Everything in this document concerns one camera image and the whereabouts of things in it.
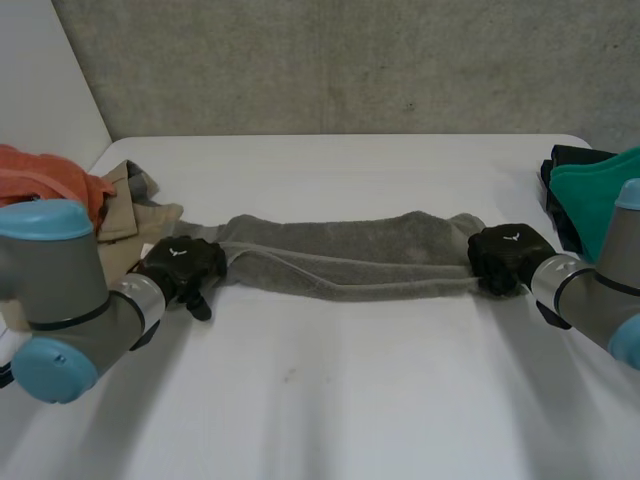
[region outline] black cloth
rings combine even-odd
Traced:
[[[566,251],[582,254],[582,242],[580,241],[576,227],[549,188],[549,184],[551,183],[551,170],[561,165],[590,165],[604,162],[616,155],[616,153],[603,152],[601,150],[555,145],[551,151],[551,160],[542,162],[540,178],[547,190],[545,208],[556,226],[562,248]]]

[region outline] fabric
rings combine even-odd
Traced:
[[[423,212],[373,221],[279,224],[241,215],[207,228],[178,222],[175,235],[216,241],[228,280],[280,293],[339,301],[394,300],[477,291],[469,214]]]
[[[614,157],[616,154],[591,150],[588,148],[570,147],[567,145],[555,145],[551,151],[551,160],[542,162],[540,178],[546,188],[547,198],[545,209],[551,216],[558,233],[562,248],[568,252],[583,253],[582,242],[573,222],[564,208],[549,189],[551,171],[561,165],[590,165],[602,162]]]
[[[114,193],[109,181],[87,174],[66,158],[32,155],[0,145],[0,207],[34,198],[67,198],[86,207],[97,230],[105,195]]]
[[[585,258],[595,263],[624,182],[640,177],[640,147],[591,165],[551,171],[550,189],[580,236]]]
[[[152,202],[158,186],[131,161],[122,162],[104,178],[113,182],[117,192],[107,202],[107,215],[98,232],[98,254],[110,285],[135,267],[145,243],[155,244],[172,234],[183,208]]]

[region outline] green cloth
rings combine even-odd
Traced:
[[[550,188],[573,222],[584,256],[597,262],[624,182],[640,177],[640,147],[591,165],[551,170]]]

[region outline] light blue joint cap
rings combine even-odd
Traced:
[[[20,240],[70,240],[93,231],[87,211],[73,200],[36,200],[0,208],[0,236]]]
[[[624,182],[616,207],[627,210],[640,210],[640,178],[632,178]]]
[[[616,360],[640,370],[640,314],[618,327],[609,340],[609,353]]]
[[[98,381],[95,365],[74,347],[46,337],[25,343],[11,361],[11,371],[29,395],[46,403],[69,403]]]

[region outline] gray towel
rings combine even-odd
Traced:
[[[373,221],[278,224],[241,215],[219,227],[178,222],[173,235],[215,241],[228,281],[340,301],[395,300],[477,291],[467,240],[484,224],[463,213]]]

